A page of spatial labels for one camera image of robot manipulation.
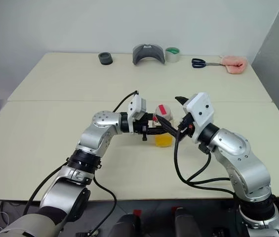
table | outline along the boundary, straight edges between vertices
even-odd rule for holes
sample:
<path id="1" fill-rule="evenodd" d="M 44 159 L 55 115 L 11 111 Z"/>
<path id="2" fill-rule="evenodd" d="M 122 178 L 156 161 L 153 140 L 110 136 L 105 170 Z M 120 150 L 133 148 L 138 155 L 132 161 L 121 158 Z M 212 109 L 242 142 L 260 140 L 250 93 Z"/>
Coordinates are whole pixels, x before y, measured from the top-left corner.
<path id="1" fill-rule="evenodd" d="M 249 65 L 241 75 L 226 68 L 191 67 L 192 56 L 177 63 L 161 64 L 145 58 L 137 66 L 131 54 L 112 54 L 113 63 L 100 64 L 98 54 L 48 53 L 9 97 L 9 101 L 120 101 L 138 89 L 149 101 L 173 102 L 178 95 L 190 97 L 206 91 L 212 102 L 271 102 Z M 219 62 L 217 56 L 200 56 Z"/>
<path id="2" fill-rule="evenodd" d="M 153 111 L 159 102 L 147 100 Z M 166 103 L 178 122 L 184 115 L 179 103 Z M 52 170 L 74 151 L 81 133 L 94 113 L 111 110 L 115 102 L 91 101 L 9 101 L 0 112 L 0 199 L 28 200 Z M 257 157 L 271 174 L 273 193 L 279 196 L 279 111 L 270 102 L 213 102 L 215 124 L 245 136 Z M 127 103 L 120 111 L 126 111 Z M 189 138 L 179 146 L 182 174 L 197 171 L 206 156 Z M 153 198 L 230 198 L 226 193 L 196 190 L 178 179 L 173 165 L 173 147 L 157 148 L 153 137 L 122 134 L 112 142 L 102 158 L 97 180 L 112 190 L 118 199 Z M 227 177 L 224 167 L 212 160 L 200 179 Z M 221 181 L 212 187 L 231 189 Z M 36 196 L 40 200 L 47 185 Z M 95 185 L 90 200 L 111 199 Z"/>

white wall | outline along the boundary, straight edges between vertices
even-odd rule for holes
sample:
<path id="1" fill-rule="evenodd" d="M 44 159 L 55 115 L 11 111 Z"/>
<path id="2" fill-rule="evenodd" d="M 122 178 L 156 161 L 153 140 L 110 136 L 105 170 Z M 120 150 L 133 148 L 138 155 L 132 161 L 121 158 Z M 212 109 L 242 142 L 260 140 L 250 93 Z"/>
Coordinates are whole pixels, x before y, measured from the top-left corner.
<path id="1" fill-rule="evenodd" d="M 157 43 L 252 62 L 278 11 L 279 0 L 0 0 L 0 99 L 51 51 Z"/>

red label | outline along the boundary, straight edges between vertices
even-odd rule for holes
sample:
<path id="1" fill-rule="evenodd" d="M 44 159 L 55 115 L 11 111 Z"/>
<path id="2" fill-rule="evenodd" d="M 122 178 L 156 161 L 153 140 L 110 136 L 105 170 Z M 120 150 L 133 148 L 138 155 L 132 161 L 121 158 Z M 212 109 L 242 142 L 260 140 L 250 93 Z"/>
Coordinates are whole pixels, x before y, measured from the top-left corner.
<path id="1" fill-rule="evenodd" d="M 167 112 L 165 111 L 163 105 L 159 105 L 159 109 L 160 109 L 160 112 L 161 112 L 162 115 L 166 115 L 167 114 Z"/>

gray floor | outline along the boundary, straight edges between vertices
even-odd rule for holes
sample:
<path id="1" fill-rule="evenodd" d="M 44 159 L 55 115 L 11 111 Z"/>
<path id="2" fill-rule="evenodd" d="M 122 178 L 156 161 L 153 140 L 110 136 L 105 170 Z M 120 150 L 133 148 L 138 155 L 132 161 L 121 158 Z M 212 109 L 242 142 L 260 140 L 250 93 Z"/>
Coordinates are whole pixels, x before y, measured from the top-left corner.
<path id="1" fill-rule="evenodd" d="M 195 217 L 203 237 L 212 236 L 214 227 L 230 229 L 231 236 L 237 236 L 235 230 L 235 212 L 233 201 L 220 200 L 131 200 L 119 201 L 115 211 L 100 228 L 99 237 L 106 237 L 112 226 L 124 214 L 132 213 L 135 209 L 142 210 L 141 221 L 145 237 L 174 237 L 173 207 L 184 207 Z M 82 217 L 74 223 L 68 223 L 60 237 L 74 237 L 77 232 L 87 232 L 92 229 L 111 209 L 110 201 L 91 201 Z M 14 221 L 21 216 L 24 205 L 14 206 L 5 202 L 3 210 Z M 37 206 L 31 206 L 29 213 L 35 212 Z M 0 226 L 4 223 L 0 217 Z"/>

